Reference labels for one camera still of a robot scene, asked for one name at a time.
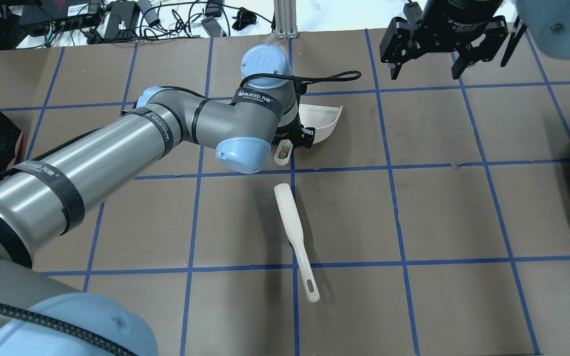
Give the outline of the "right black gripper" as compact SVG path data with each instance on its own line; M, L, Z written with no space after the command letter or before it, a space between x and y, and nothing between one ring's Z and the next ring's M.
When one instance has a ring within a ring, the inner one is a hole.
M505 42L508 26L495 13L501 0L428 0L426 26L407 23L405 15L391 19L379 45L380 62L398 79L407 61L430 53L456 53L452 78L461 78L466 68L490 62Z

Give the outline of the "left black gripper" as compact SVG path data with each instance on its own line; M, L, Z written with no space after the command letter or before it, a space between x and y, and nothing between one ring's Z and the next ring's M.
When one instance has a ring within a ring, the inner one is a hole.
M315 139L315 128L305 127L301 123L300 115L287 125L278 127L271 145L278 146L283 140L289 140L293 148L312 148Z

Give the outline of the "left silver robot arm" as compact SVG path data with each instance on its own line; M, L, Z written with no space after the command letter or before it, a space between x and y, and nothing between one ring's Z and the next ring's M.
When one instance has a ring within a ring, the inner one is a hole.
M260 44L240 61L229 104L179 87L151 87L131 110L0 181L0 356L156 356L149 325L120 303L33 271L36 251L182 142L258 173L279 139L310 148L299 97L315 78L292 74L280 47Z

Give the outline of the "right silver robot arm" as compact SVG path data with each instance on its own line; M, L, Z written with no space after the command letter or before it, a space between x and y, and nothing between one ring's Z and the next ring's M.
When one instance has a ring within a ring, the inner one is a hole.
M512 25L497 11L500 0L410 0L394 17L379 45L380 62L398 78L405 63L430 53L455 53L452 78L466 68L491 62L501 50L505 67L518 43L530 35L550 58L570 60L570 0L516 0Z

